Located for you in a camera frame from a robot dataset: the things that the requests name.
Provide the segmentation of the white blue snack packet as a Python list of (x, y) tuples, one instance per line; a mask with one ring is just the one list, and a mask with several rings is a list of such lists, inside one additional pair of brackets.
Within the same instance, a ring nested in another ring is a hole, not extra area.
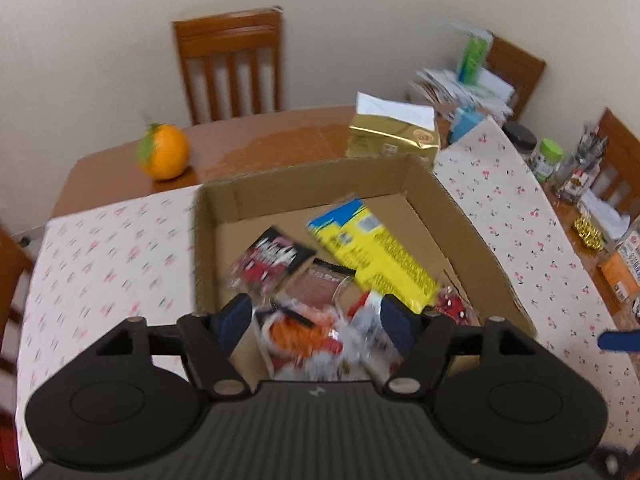
[(402, 357), (383, 328), (383, 297), (370, 290), (347, 311), (349, 326), (360, 337), (360, 361), (371, 377), (382, 384), (393, 374)]

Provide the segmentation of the pile of white papers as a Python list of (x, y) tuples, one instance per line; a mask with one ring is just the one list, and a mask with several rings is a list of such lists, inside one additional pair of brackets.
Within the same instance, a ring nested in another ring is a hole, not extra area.
[(458, 81), (452, 70), (430, 70), (421, 68), (413, 80), (408, 81), (407, 96), (415, 103), (429, 106), (452, 105), (484, 108), (495, 120), (506, 120), (514, 114), (512, 101), (515, 90), (510, 84), (488, 70), (480, 71), (486, 76), (485, 84), (465, 84)]

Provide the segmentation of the dark clear snack packet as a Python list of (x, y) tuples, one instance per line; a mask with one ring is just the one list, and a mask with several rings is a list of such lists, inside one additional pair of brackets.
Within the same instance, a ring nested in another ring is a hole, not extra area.
[(301, 274), (285, 287), (285, 295), (311, 308), (335, 307), (342, 290), (355, 277), (347, 266), (314, 258)]

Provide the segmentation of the black red snack packet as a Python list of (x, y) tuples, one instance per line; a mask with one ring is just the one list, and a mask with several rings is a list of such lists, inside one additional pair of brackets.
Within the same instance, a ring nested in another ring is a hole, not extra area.
[(270, 226), (232, 264), (230, 287), (255, 296), (269, 296), (316, 251)]

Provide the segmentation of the yellow blue noodle packet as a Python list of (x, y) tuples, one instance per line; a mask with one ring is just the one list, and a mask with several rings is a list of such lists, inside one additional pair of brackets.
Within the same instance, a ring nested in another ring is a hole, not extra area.
[(361, 289), (394, 295), (415, 314), (436, 299), (438, 281), (358, 198), (310, 220), (307, 229), (337, 263), (356, 271)]

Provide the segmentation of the wooden chair near right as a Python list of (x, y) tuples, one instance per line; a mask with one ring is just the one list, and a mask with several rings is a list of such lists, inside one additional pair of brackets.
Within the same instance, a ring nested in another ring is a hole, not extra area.
[(594, 192), (631, 221), (639, 215), (639, 137), (607, 107), (598, 135), (608, 140)]

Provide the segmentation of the orange with green leaf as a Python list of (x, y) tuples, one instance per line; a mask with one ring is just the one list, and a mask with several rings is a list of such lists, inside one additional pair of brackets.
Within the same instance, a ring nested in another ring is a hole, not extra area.
[(137, 147), (141, 169), (153, 181), (180, 177), (190, 164), (190, 144), (181, 129), (168, 124), (151, 124)]

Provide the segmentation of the orange carrot strip packet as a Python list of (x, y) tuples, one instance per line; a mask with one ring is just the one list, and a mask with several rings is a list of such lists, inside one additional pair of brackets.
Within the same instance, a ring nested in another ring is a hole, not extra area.
[(254, 311), (258, 348), (269, 376), (285, 382), (342, 382), (358, 364), (344, 316), (300, 302)]

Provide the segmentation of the wooden chair far right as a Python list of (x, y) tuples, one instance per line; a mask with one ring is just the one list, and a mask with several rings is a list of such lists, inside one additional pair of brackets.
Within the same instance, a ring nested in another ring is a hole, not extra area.
[(520, 119), (547, 63), (515, 44), (495, 36), (486, 58), (486, 67), (514, 89), (509, 106), (513, 110), (512, 119)]

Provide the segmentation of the green lid bottle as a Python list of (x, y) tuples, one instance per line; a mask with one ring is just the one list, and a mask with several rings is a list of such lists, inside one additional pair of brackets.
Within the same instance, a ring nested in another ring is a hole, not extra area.
[(529, 168), (538, 182), (549, 180), (564, 157), (563, 149), (549, 138), (543, 138), (529, 159)]

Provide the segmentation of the red orange spicy packet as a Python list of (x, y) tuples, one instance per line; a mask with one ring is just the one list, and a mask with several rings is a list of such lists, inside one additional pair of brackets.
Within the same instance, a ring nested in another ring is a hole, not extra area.
[(439, 289), (434, 310), (441, 315), (446, 315), (458, 325), (479, 326), (480, 321), (473, 307), (452, 286)]

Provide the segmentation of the wooden chair at far end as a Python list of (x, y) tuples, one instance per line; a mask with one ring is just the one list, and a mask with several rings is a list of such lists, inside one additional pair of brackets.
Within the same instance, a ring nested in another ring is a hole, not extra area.
[[(190, 66), (198, 64), (204, 77), (209, 118), (222, 118), (216, 70), (224, 70), (230, 116), (243, 115), (240, 66), (248, 69), (248, 109), (253, 115), (268, 108), (282, 110), (283, 9), (280, 6), (203, 16), (171, 23), (178, 65), (191, 122), (202, 122)], [(262, 92), (262, 68), (271, 70), (271, 104)]]

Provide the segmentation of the cherry print tablecloth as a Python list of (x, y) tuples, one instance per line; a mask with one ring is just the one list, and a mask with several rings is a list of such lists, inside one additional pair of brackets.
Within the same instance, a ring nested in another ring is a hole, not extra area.
[[(483, 122), (438, 155), (435, 174), (498, 258), (539, 341), (605, 397), (605, 439), (635, 446), (637, 374), (629, 356), (597, 347), (612, 316), (521, 155)], [(18, 404), (126, 316), (164, 324), (193, 308), (192, 203), (187, 189), (48, 224), (26, 299)]]

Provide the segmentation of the clear jar with pens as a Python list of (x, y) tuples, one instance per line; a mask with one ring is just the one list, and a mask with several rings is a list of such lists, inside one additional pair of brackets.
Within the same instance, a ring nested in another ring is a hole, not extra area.
[(559, 200), (577, 203), (593, 184), (608, 148), (608, 138), (599, 130), (598, 125), (586, 122), (576, 148), (560, 163), (552, 182), (553, 194)]

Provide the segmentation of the open cardboard box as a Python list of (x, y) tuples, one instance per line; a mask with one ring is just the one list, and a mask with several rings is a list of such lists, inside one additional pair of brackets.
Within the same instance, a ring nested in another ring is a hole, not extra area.
[(204, 184), (196, 311), (180, 325), (199, 386), (385, 384), (524, 359), (536, 332), (471, 222), (419, 159), (337, 159)]

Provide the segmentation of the wooden chair at left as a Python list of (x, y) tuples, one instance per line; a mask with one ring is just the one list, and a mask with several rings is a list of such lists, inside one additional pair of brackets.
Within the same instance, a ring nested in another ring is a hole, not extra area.
[[(32, 274), (34, 260), (14, 242), (5, 230), (1, 230), (1, 339), (9, 325), (21, 328), (24, 315), (13, 303), (18, 282), (25, 274)], [(15, 415), (1, 407), (1, 478), (21, 479), (18, 463)]]

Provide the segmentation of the black lid glass jar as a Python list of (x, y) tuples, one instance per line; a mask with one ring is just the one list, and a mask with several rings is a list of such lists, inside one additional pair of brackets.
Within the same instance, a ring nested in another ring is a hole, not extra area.
[(532, 156), (538, 141), (529, 128), (518, 122), (505, 122), (502, 126), (502, 131), (518, 151), (518, 154), (522, 156), (522, 159), (527, 160)]

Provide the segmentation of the light blue small box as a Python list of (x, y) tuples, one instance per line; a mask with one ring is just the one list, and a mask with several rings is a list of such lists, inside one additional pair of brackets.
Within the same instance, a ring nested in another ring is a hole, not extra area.
[(486, 115), (473, 105), (458, 107), (447, 133), (447, 142), (449, 144), (458, 142), (485, 118)]

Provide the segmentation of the gold tissue pack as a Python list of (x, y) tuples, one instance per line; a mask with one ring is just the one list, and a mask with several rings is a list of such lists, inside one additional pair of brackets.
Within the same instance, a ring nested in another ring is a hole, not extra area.
[(383, 100), (358, 92), (345, 156), (416, 155), (433, 167), (440, 150), (436, 112), (428, 105)]

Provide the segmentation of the gold ornament coaster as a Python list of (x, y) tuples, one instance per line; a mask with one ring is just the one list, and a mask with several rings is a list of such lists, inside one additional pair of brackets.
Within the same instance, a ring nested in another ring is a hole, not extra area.
[(589, 217), (582, 214), (573, 222), (572, 228), (585, 248), (595, 252), (600, 252), (604, 248), (602, 232), (591, 222)]

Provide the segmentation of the orange label clear box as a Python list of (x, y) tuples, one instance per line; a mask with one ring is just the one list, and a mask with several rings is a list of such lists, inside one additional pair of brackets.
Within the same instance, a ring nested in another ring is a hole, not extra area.
[(632, 230), (601, 264), (600, 271), (619, 304), (639, 297), (639, 232)]

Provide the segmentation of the green white carton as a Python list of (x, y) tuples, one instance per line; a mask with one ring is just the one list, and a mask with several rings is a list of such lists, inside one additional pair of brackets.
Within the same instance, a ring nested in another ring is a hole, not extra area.
[(478, 74), (484, 67), (494, 42), (494, 35), (486, 29), (466, 26), (457, 26), (456, 31), (468, 36), (468, 42), (457, 66), (457, 81), (460, 84), (476, 84)]

